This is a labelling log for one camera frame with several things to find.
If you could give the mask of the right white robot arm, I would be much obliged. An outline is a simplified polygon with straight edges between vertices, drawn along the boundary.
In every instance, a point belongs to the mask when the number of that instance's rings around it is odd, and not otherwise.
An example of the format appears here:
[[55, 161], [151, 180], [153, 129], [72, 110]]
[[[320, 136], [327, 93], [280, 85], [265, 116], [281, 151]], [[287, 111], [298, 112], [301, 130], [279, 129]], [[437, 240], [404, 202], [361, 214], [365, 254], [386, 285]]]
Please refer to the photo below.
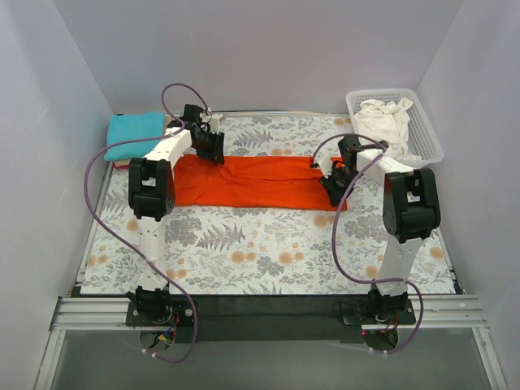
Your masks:
[[354, 186], [369, 176], [383, 187], [383, 225], [388, 234], [377, 278], [365, 282], [365, 296], [340, 303], [347, 325], [418, 323], [408, 290], [418, 250], [441, 221], [436, 178], [429, 168], [413, 168], [386, 155], [389, 144], [353, 133], [335, 137], [341, 160], [312, 158], [310, 167], [322, 172], [320, 184], [338, 212]]

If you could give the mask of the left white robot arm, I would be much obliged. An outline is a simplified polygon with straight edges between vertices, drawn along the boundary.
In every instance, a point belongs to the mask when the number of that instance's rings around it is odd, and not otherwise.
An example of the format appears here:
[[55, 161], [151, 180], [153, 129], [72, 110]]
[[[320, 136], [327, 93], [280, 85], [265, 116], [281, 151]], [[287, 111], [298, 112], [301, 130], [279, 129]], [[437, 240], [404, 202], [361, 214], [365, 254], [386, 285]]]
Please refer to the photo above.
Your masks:
[[139, 251], [150, 269], [141, 272], [135, 292], [128, 297], [136, 312], [163, 325], [173, 314], [166, 275], [166, 225], [176, 194], [174, 167], [190, 148], [211, 163], [224, 163], [224, 134], [211, 109], [187, 104], [180, 119], [173, 119], [165, 137], [144, 157], [132, 158], [128, 170], [128, 203], [136, 217]]

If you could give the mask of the orange t shirt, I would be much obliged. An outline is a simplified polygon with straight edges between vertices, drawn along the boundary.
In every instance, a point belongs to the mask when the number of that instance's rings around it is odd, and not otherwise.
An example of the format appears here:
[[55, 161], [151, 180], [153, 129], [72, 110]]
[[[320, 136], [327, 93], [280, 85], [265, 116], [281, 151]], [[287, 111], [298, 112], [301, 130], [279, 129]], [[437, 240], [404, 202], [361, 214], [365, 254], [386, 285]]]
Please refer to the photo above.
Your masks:
[[173, 173], [177, 206], [336, 209], [308, 157], [228, 156], [219, 165], [186, 154]]

